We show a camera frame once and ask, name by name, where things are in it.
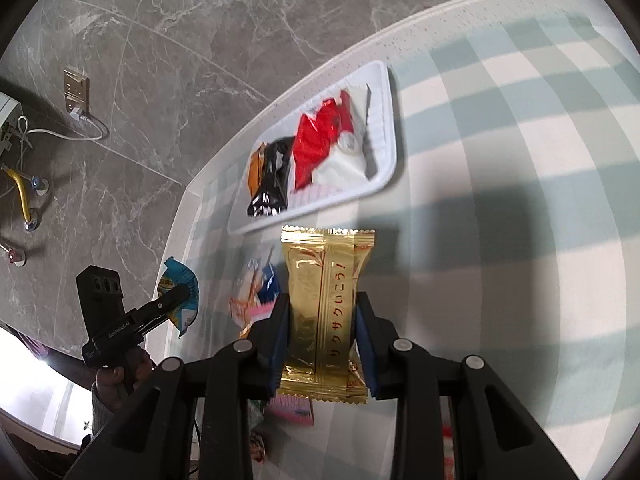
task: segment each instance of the foil wrapper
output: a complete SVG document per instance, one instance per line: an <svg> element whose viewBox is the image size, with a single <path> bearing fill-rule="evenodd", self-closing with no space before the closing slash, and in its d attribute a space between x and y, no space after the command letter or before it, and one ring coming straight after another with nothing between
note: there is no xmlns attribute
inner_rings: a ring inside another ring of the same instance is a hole
<svg viewBox="0 0 640 480"><path fill-rule="evenodd" d="M358 277L374 240L373 231L282 228L292 317L280 393L367 401L353 324Z"/></svg>

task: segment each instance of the plug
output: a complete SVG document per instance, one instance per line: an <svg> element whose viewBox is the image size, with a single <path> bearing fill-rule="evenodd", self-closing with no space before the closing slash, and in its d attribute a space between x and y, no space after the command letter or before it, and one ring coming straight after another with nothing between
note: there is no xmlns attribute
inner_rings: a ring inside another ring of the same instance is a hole
<svg viewBox="0 0 640 480"><path fill-rule="evenodd" d="M79 121L81 118L84 117L84 112L82 111L82 108L79 106L74 107L73 110L71 110L69 112L69 114L76 120Z"/></svg>

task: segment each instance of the checkered tablecloth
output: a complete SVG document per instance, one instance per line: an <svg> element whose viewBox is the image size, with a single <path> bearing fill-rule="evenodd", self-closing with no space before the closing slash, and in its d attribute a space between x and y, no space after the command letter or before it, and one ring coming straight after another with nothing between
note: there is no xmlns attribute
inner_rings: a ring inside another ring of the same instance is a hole
<svg viewBox="0 0 640 480"><path fill-rule="evenodd" d="M484 356L578 475L601 478L640 420L638 71L581 16L490 26L389 70L391 183L291 223L375 229L360 289L376 313L433 354ZM248 156L191 232L200 314L170 349L186 360L236 338L246 261L282 259L280 225L226 234ZM313 428L265 428L262 478L388 478L393 402L314 408Z"/></svg>

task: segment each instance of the white cable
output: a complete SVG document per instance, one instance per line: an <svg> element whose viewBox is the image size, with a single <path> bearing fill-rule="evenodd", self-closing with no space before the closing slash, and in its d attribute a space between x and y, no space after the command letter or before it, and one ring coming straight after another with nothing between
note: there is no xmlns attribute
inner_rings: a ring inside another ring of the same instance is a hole
<svg viewBox="0 0 640 480"><path fill-rule="evenodd" d="M29 142L29 139L27 138L27 136L29 134L49 134L52 135L54 137L57 137L59 139L64 139L64 140L102 140L104 137L106 137L107 135L109 135L109 129L107 128L107 126L98 118L93 117L93 116L89 116L89 115L85 115L83 112L80 111L79 108L75 108L74 109L75 115L74 117L78 117L79 120L81 121L86 121L89 124L92 124L97 130L100 130L100 136L99 137L67 137L64 136L62 134L59 134L57 132L52 132L51 130L46 130L44 128L34 128L33 130L29 129L29 120L26 116L21 115L20 117L18 117L18 122L17 122L17 126L18 126L18 132L20 133L19 137L20 137L20 159L18 160L18 170L22 171L22 167L24 165L24 143L26 142L29 147L31 149L33 149L33 146L31 145L31 143ZM11 193L13 190L15 189L15 183L9 188L7 189L4 193L0 194L0 198L4 198L5 196L7 196L9 193Z"/></svg>
<svg viewBox="0 0 640 480"><path fill-rule="evenodd" d="M49 135L53 135L54 137L57 137L59 139L65 139L65 140L102 140L104 137L106 137L109 134L109 129L107 128L107 126L105 126L105 124L97 118L88 116L88 115L80 115L79 119L81 121L86 121L89 124L92 124L96 129L100 130L100 136L99 137L67 137L64 136L62 134L59 134L57 132L52 132L51 130L46 130L44 128L34 128L33 130L29 130L29 120L27 119L27 117L25 117L24 115L21 115L18 118L18 129L20 130L20 133L26 133L27 135L29 134L49 134ZM24 120L25 123L25 127L24 129L22 129L20 127L20 120Z"/></svg>

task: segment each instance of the plastic tray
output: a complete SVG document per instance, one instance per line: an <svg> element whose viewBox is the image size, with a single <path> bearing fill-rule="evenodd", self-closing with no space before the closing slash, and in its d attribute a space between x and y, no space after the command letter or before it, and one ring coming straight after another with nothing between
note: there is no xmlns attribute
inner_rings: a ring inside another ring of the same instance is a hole
<svg viewBox="0 0 640 480"><path fill-rule="evenodd" d="M363 84L369 86L370 92L367 130L364 136L364 155L367 160L369 181L363 186L348 190L310 184L297 192L289 192L289 206L286 211L278 215L253 218L246 213L247 206L251 201L246 185L250 163L250 157L248 157L227 225L227 231L230 235L245 234L268 225L289 221L319 209L370 195L382 189L389 182L396 169L396 132L389 74L386 64L382 61L372 61L360 67L279 120L255 141L252 153L262 142L268 143L281 137L294 135L300 115L304 112L315 111L324 99L337 94L340 89ZM292 173L289 177L289 183L291 182Z"/></svg>

